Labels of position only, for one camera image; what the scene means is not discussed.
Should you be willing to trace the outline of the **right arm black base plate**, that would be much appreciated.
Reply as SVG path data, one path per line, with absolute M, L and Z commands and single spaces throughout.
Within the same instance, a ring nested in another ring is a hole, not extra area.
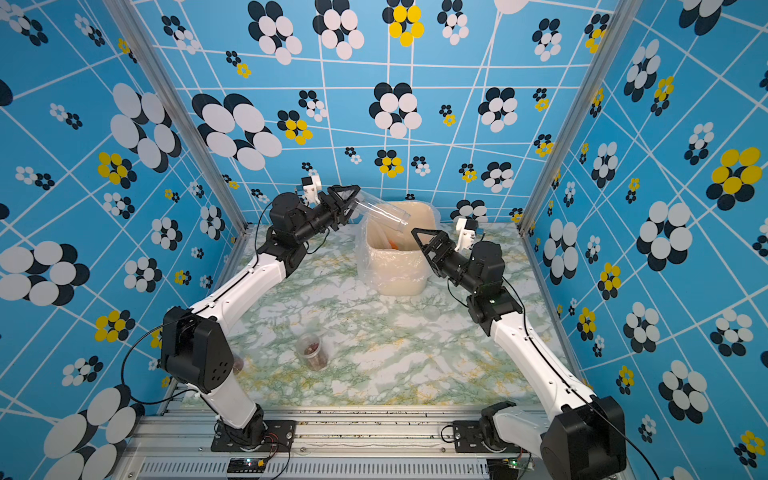
M 501 422 L 457 420 L 451 429 L 457 453 L 512 454 L 522 450 L 540 453 L 540 434 L 525 423 L 505 418 Z

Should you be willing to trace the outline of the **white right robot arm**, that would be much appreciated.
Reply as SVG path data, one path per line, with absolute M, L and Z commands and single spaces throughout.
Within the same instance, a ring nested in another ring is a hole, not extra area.
M 479 241 L 464 255 L 445 231 L 414 228 L 411 234 L 432 271 L 467 291 L 471 320 L 512 359 L 543 408 L 542 420 L 509 401 L 484 408 L 477 433 L 483 449 L 519 448 L 540 458 L 553 479 L 606 479 L 624 471 L 622 408 L 578 380 L 535 332 L 505 277 L 501 247 Z

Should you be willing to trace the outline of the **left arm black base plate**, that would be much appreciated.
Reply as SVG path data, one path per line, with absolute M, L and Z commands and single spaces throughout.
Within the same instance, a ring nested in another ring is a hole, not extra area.
M 245 429 L 235 429 L 218 420 L 210 449 L 226 453 L 290 452 L 297 426 L 295 420 L 257 420 Z

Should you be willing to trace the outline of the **clear jar with dried flowers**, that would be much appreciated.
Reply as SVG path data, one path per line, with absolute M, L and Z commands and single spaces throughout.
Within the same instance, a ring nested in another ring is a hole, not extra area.
M 328 364 L 328 355 L 322 338 L 312 332 L 301 335 L 297 341 L 297 352 L 303 362 L 312 370 L 323 370 Z

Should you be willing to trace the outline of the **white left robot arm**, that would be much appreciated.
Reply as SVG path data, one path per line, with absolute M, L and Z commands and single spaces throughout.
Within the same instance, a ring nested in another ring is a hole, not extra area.
M 173 307 L 164 316 L 158 366 L 199 392 L 240 448 L 262 445 L 266 426 L 261 406 L 236 379 L 227 335 L 257 300 L 299 267 L 311 238 L 348 223 L 359 193 L 357 185 L 330 186 L 316 194 L 312 207 L 296 193 L 278 195 L 271 202 L 266 238 L 253 259 L 205 299 L 191 307 Z

